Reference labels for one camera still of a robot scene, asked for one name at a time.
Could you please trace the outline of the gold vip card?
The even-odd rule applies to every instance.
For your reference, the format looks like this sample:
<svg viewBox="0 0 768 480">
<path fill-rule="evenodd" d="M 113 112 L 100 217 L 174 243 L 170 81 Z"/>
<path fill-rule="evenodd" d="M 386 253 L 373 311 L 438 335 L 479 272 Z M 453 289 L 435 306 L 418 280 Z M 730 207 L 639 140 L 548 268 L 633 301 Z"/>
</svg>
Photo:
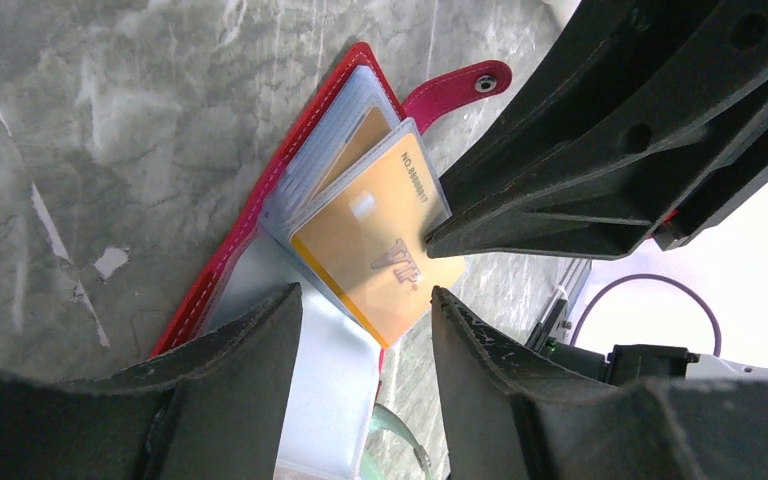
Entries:
<svg viewBox="0 0 768 480">
<path fill-rule="evenodd" d="M 422 236 L 446 214 L 421 138 L 404 122 L 366 166 L 289 237 L 292 249 L 351 317 L 387 349 L 422 317 L 436 286 L 465 272 L 459 256 L 431 259 Z"/>
</svg>

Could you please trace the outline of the red card holder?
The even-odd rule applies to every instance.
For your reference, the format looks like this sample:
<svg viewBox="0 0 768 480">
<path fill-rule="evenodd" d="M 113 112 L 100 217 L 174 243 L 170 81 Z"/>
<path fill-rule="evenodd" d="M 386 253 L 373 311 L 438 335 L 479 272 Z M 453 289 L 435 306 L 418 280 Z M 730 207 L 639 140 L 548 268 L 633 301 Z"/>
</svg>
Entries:
<svg viewBox="0 0 768 480">
<path fill-rule="evenodd" d="M 276 473 L 379 479 L 364 444 L 386 430 L 426 450 L 375 402 L 389 347 L 428 310 L 434 287 L 464 273 L 432 259 L 424 235 L 451 213 L 423 133 L 441 116 L 505 92 L 510 67 L 482 61 L 418 86 L 405 100 L 365 42 L 348 48 L 296 119 L 154 346 L 163 354 L 230 322 L 267 289 L 302 289 L 299 351 Z"/>
</svg>

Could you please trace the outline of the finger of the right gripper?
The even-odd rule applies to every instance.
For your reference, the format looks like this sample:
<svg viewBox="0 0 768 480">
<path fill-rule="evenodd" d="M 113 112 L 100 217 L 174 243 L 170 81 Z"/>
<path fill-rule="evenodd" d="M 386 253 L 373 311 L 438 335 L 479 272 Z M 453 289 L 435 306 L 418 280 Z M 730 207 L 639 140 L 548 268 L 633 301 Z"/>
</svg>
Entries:
<svg viewBox="0 0 768 480">
<path fill-rule="evenodd" d="M 578 139 L 638 90 L 672 49 L 676 1 L 583 1 L 487 132 L 442 176 L 446 195 L 485 195 Z"/>
<path fill-rule="evenodd" d="M 451 199 L 432 257 L 611 260 L 682 247 L 768 182 L 768 1 L 676 1 L 673 47 L 581 137 L 485 195 Z"/>
</svg>

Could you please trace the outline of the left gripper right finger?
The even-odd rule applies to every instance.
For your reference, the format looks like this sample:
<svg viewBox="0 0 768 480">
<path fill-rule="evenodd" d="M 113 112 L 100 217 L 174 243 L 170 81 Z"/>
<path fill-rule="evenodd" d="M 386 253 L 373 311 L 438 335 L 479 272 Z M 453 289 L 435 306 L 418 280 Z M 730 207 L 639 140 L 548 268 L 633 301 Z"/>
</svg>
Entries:
<svg viewBox="0 0 768 480">
<path fill-rule="evenodd" d="M 431 294 L 434 362 L 455 479 L 768 479 L 768 379 L 611 386 Z"/>
</svg>

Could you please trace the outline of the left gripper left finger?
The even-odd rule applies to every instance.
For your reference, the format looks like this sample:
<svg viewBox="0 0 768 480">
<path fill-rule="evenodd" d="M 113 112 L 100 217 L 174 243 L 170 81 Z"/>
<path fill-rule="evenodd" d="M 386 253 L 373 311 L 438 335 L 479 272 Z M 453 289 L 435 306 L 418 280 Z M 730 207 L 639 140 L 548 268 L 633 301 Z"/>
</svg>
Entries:
<svg viewBox="0 0 768 480">
<path fill-rule="evenodd" d="M 0 479 L 269 479 L 300 340 L 302 290 L 96 380 L 0 370 Z"/>
</svg>

